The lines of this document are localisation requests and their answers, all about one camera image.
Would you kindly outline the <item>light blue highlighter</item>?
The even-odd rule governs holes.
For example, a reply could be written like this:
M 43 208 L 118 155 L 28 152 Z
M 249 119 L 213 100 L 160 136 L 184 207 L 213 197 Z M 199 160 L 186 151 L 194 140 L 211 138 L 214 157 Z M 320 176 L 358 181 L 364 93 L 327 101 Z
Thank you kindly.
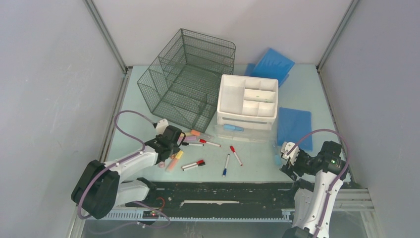
M 231 125 L 231 124 L 224 124 L 223 129 L 227 131 L 240 131 L 240 132 L 244 131 L 242 127 Z

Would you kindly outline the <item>white plastic drawer organizer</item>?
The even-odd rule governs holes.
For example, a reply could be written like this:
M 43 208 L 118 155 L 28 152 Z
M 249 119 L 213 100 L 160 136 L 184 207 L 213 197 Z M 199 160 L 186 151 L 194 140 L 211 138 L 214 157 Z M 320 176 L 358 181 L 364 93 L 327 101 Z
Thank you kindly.
M 246 142 L 266 142 L 274 137 L 278 112 L 278 80 L 224 74 L 216 109 L 218 137 Z M 224 124 L 244 131 L 227 131 Z

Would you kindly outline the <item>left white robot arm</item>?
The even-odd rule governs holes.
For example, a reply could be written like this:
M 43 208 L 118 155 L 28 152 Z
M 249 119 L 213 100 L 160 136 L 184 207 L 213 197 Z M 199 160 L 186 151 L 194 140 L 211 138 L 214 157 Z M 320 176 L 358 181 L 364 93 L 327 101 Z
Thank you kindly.
M 106 163 L 89 162 L 71 194 L 78 212 L 88 213 L 79 217 L 101 219 L 115 206 L 137 201 L 152 206 L 157 199 L 156 185 L 145 178 L 130 180 L 130 177 L 178 153 L 178 139 L 184 135 L 181 129 L 169 125 L 162 134 L 123 158 Z

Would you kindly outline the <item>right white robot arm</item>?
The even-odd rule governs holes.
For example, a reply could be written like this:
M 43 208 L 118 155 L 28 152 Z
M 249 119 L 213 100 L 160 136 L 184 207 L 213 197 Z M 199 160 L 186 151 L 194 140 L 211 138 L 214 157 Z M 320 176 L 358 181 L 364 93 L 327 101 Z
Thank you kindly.
M 339 143 L 326 141 L 312 157 L 293 142 L 283 143 L 280 151 L 286 164 L 281 171 L 295 181 L 288 193 L 288 201 L 295 207 L 292 227 L 283 237 L 329 237 L 335 199 L 347 175 L 346 162 L 340 158 L 341 150 Z

